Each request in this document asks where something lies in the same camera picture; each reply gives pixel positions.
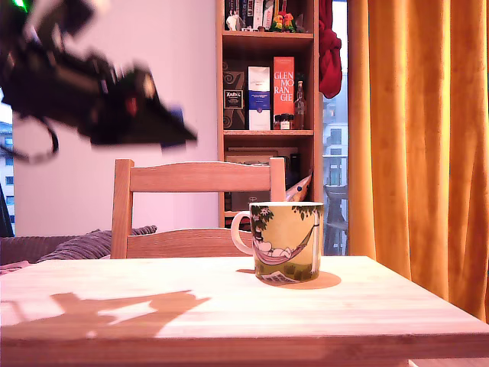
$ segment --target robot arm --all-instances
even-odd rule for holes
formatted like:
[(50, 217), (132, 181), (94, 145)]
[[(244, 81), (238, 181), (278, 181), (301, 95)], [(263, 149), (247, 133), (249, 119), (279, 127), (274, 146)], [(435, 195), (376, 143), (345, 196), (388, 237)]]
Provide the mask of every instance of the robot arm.
[(64, 50), (63, 35), (75, 36), (93, 16), (83, 0), (62, 0), (27, 39), (23, 30), (34, 1), (0, 0), (0, 86), (4, 102), (21, 117), (35, 117), (47, 126), (51, 154), (57, 151), (57, 138), (47, 119), (77, 128), (92, 145), (168, 147), (196, 140), (161, 104), (149, 69), (135, 67), (122, 76), (101, 55), (80, 59)]

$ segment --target white box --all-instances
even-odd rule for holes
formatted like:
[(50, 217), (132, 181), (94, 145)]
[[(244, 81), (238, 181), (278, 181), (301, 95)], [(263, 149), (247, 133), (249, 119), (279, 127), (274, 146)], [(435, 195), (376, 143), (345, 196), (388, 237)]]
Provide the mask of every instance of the white box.
[(254, 0), (253, 29), (263, 25), (263, 0)]
[(249, 129), (270, 130), (270, 67), (248, 67)]

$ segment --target wooden chair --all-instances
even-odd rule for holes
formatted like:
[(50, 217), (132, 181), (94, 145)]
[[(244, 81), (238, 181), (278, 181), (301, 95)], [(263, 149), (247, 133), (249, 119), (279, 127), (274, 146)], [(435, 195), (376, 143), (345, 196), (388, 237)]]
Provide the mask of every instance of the wooden chair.
[[(243, 256), (231, 241), (231, 230), (180, 229), (151, 235), (130, 235), (133, 193), (196, 193), (270, 191), (271, 201), (285, 201), (283, 158), (269, 166), (228, 162), (188, 162), (134, 167), (129, 159), (115, 161), (111, 258)], [(251, 245), (251, 233), (241, 231)]]

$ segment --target hammock illustration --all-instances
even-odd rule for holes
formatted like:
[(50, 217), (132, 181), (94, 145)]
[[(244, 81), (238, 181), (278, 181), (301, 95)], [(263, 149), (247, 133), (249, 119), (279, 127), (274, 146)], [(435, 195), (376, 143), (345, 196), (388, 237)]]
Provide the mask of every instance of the hammock illustration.
[(314, 227), (317, 227), (319, 225), (314, 225), (309, 233), (307, 233), (306, 237), (303, 239), (303, 241), (296, 247), (295, 250), (293, 250), (290, 253), (290, 257), (288, 258), (287, 256), (270, 256), (267, 255), (266, 252), (260, 251), (256, 246), (254, 246), (254, 253), (257, 256), (257, 258), (263, 262), (266, 265), (280, 265), (283, 264), (284, 262), (289, 261), (291, 258), (295, 258), (298, 256), (298, 254), (304, 250), (304, 248), (307, 246), (307, 242), (309, 242), (309, 239), (311, 238), (311, 235), (313, 233)]

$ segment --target wooden shelf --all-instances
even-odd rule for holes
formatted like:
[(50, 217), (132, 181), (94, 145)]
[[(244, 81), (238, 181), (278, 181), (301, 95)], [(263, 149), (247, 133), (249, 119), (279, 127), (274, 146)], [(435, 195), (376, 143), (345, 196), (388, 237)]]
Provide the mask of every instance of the wooden shelf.
[(310, 33), (273, 33), (223, 31), (222, 49), (224, 52), (241, 50), (245, 52), (266, 51), (296, 53), (304, 51), (313, 44), (314, 35)]
[[(301, 175), (313, 171), (313, 180), (308, 196), (312, 201), (321, 201), (324, 195), (323, 146), (322, 146), (322, 96), (319, 91), (319, 1), (289, 0), (287, 12), (298, 17), (303, 15), (303, 26), (310, 33), (273, 33), (225, 30), (225, 1), (217, 0), (215, 17), (217, 56), (217, 145), (218, 159), (225, 160), (231, 150), (275, 150), (283, 155), (291, 151), (300, 154)], [(243, 71), (249, 66), (270, 67), (270, 85), (273, 85), (274, 57), (294, 57), (294, 71), (305, 80), (304, 94), (308, 112), (304, 121), (307, 130), (272, 130), (256, 132), (224, 129), (223, 67)], [(219, 193), (219, 226), (225, 219), (235, 216), (225, 211), (224, 193)]]
[(260, 137), (269, 137), (269, 138), (279, 138), (279, 139), (287, 139), (287, 138), (296, 138), (300, 136), (314, 136), (313, 130), (266, 130), (266, 131), (255, 131), (255, 130), (224, 130), (224, 136), (229, 138), (233, 136), (239, 136), (240, 138), (255, 138), (257, 136)]
[(280, 147), (297, 145), (300, 141), (314, 137), (313, 130), (224, 130), (225, 147)]

